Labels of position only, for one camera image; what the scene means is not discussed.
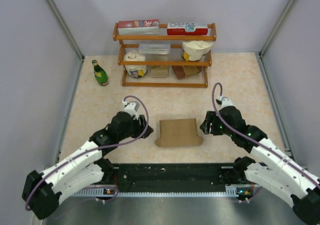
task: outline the clear plastic container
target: clear plastic container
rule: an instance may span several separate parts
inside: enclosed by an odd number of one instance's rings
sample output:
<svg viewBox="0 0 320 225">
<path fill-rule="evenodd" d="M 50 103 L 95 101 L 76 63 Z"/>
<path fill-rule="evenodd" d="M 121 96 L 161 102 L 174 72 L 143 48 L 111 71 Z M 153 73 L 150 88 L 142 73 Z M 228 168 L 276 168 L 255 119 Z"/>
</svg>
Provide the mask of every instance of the clear plastic container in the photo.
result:
<svg viewBox="0 0 320 225">
<path fill-rule="evenodd" d="M 139 53 L 167 55 L 170 53 L 170 44 L 141 43 L 139 44 Z"/>
</svg>

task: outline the wooden table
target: wooden table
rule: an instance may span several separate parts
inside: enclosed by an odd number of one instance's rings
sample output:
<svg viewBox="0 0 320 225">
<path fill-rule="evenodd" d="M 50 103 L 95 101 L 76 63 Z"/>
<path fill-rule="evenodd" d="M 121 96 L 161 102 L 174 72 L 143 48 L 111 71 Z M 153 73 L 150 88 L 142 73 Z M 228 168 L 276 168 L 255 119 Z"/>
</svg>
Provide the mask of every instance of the wooden table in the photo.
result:
<svg viewBox="0 0 320 225">
<path fill-rule="evenodd" d="M 91 64 L 93 59 L 107 72 L 109 85 L 102 87 L 95 80 Z M 199 127 L 207 110 L 213 110 L 211 93 L 215 82 L 222 83 L 223 94 L 241 111 L 247 124 L 262 129 L 281 150 L 284 149 L 253 52 L 212 53 L 212 67 L 208 69 L 209 84 L 208 88 L 203 89 L 123 87 L 123 68 L 117 62 L 117 55 L 85 58 L 60 159 L 82 146 L 95 131 L 105 127 L 123 109 L 122 99 L 126 95 L 135 95 L 145 103 L 154 133 L 147 139 L 112 151 L 106 156 L 112 163 L 219 163 L 233 162 L 238 157 L 246 156 L 247 152 L 238 148 L 229 137 L 203 135 L 200 130 L 199 135 L 204 137 L 200 146 L 160 148 L 155 145 L 155 140 L 160 136 L 160 120 L 196 118 Z M 148 78 L 148 75 L 136 80 L 143 82 L 142 79 L 157 80 Z"/>
</svg>

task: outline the open cardboard box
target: open cardboard box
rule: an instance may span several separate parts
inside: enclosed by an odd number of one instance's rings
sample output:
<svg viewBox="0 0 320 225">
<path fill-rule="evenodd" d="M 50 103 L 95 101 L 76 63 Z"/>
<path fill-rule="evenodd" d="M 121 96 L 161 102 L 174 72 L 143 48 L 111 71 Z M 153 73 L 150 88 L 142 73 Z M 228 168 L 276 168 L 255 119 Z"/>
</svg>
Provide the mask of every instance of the open cardboard box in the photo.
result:
<svg viewBox="0 0 320 225">
<path fill-rule="evenodd" d="M 199 146 L 204 138 L 198 136 L 195 118 L 160 121 L 160 138 L 155 144 L 162 148 Z"/>
</svg>

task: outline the bottle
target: bottle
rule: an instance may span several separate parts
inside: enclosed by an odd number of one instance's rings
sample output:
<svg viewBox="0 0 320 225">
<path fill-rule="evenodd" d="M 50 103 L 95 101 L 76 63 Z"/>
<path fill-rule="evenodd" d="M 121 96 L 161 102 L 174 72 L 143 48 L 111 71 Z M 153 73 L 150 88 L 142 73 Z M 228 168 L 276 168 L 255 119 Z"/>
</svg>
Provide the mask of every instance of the bottle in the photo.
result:
<svg viewBox="0 0 320 225">
<path fill-rule="evenodd" d="M 101 86 L 106 86 L 109 83 L 109 78 L 105 70 L 102 69 L 102 67 L 99 66 L 97 60 L 92 60 L 92 65 L 94 68 L 94 76 L 97 82 Z"/>
</svg>

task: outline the gray wall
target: gray wall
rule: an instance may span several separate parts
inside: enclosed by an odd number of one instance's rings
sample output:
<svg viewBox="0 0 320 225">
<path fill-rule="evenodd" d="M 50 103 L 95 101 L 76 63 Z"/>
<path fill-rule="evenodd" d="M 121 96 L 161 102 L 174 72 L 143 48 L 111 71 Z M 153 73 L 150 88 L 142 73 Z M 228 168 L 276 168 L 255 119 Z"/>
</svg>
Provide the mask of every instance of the gray wall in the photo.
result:
<svg viewBox="0 0 320 225">
<path fill-rule="evenodd" d="M 298 0 L 265 55 L 297 161 L 320 176 L 320 0 Z"/>
<path fill-rule="evenodd" d="M 257 51 L 288 0 L 55 0 L 85 55 L 117 54 L 115 22 L 159 18 L 162 23 L 216 23 L 215 51 Z"/>
<path fill-rule="evenodd" d="M 27 225 L 24 182 L 54 162 L 80 62 L 45 0 L 0 7 L 0 224 Z"/>
</svg>

